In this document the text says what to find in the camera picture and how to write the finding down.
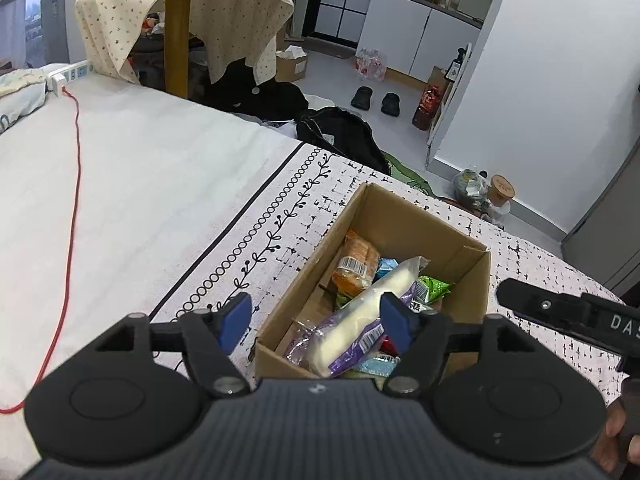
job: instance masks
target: shoe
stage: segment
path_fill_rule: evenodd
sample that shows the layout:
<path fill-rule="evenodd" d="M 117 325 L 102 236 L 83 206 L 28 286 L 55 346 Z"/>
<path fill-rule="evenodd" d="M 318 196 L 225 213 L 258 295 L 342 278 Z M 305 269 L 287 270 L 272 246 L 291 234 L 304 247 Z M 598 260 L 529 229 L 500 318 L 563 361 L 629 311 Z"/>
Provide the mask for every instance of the shoe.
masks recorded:
<path fill-rule="evenodd" d="M 373 95 L 373 89 L 368 86 L 361 86 L 356 91 L 356 95 L 351 100 L 351 106 L 359 108 L 360 110 L 369 110 L 371 106 L 371 96 Z"/>
<path fill-rule="evenodd" d="M 398 115 L 400 115 L 400 96 L 389 92 L 382 99 L 382 108 L 380 108 L 380 111 L 383 114 L 398 117 Z"/>

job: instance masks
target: screw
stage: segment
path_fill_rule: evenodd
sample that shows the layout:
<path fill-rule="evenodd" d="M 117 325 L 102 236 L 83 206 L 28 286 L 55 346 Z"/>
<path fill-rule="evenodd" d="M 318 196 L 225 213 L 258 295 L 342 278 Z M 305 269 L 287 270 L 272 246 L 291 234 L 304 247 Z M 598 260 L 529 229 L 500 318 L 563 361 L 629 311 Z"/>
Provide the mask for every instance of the screw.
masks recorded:
<path fill-rule="evenodd" d="M 395 394 L 410 394 L 420 388 L 420 383 L 412 377 L 398 376 L 391 379 L 387 386 Z"/>
<path fill-rule="evenodd" d="M 213 389 L 222 395 L 233 395 L 244 390 L 244 381 L 237 377 L 220 377 L 214 381 Z"/>

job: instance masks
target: red cable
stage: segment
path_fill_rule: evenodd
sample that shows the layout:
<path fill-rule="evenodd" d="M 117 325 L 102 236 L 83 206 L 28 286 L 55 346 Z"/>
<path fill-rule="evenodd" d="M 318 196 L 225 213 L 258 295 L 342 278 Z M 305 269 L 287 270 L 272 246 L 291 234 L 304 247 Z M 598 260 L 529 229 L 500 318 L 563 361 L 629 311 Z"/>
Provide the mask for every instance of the red cable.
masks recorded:
<path fill-rule="evenodd" d="M 80 193 L 80 126 L 78 125 L 78 119 L 80 117 L 80 103 L 78 103 L 78 99 L 75 98 L 66 87 L 62 87 L 62 92 L 67 96 L 72 98 L 76 102 L 76 159 L 78 162 L 78 176 L 76 177 L 76 195 L 74 197 L 74 211 L 71 215 L 71 229 L 69 233 L 69 248 L 66 254 L 66 271 L 65 271 L 65 299 L 62 302 L 62 309 L 60 311 L 60 318 L 58 319 L 58 326 L 56 327 L 56 333 L 53 335 L 53 339 L 51 340 L 51 344 L 49 345 L 49 349 L 47 350 L 47 354 L 44 357 L 44 361 L 42 361 L 42 366 L 40 367 L 40 371 L 36 377 L 33 385 L 35 386 L 44 376 L 44 372 L 47 370 L 47 366 L 49 365 L 49 361 L 51 361 L 51 355 L 56 348 L 56 344 L 58 342 L 58 338 L 60 337 L 60 332 L 62 331 L 62 325 L 65 322 L 66 317 L 66 308 L 69 304 L 69 282 L 71 280 L 71 256 L 74 252 L 74 231 L 76 230 L 76 215 L 78 214 L 78 196 Z M 0 414 L 9 415 L 10 413 L 15 413 L 23 409 L 24 400 L 20 402 L 20 404 L 16 404 L 10 408 L 0 408 Z"/>

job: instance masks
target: kitchen counter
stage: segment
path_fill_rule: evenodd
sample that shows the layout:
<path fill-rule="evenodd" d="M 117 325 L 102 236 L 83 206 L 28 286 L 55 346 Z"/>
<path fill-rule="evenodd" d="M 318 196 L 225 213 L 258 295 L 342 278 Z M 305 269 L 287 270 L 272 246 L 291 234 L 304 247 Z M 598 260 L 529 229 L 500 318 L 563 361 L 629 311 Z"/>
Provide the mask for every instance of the kitchen counter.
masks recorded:
<path fill-rule="evenodd" d="M 455 10 L 450 10 L 450 9 L 445 9 L 444 7 L 438 6 L 436 4 L 432 4 L 431 2 L 427 1 L 427 0 L 410 0 L 412 2 L 415 2 L 417 4 L 422 4 L 426 7 L 431 7 L 431 9 L 435 9 L 438 12 L 442 12 L 444 14 L 448 14 L 449 16 L 453 16 L 454 18 L 457 18 L 458 20 L 468 23 L 469 25 L 473 25 L 475 28 L 482 28 L 482 23 L 476 22 L 476 20 L 474 20 L 473 18 L 470 18 L 468 16 L 465 16 L 463 14 L 460 14 L 459 12 L 456 12 Z"/>

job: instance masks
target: white bed sheet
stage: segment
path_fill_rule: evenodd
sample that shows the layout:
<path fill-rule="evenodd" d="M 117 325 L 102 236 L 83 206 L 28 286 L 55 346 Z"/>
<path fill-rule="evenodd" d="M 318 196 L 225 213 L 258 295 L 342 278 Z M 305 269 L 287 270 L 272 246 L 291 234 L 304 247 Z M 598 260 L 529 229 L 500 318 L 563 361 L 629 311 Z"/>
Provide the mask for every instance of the white bed sheet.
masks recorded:
<path fill-rule="evenodd" d="M 150 312 L 298 142 L 230 114 L 103 76 L 80 102 L 82 182 L 68 314 L 49 370 L 129 312 Z M 63 299 L 74 103 L 0 136 L 0 406 L 30 389 Z M 22 412 L 0 415 L 0 478 L 38 458 Z"/>

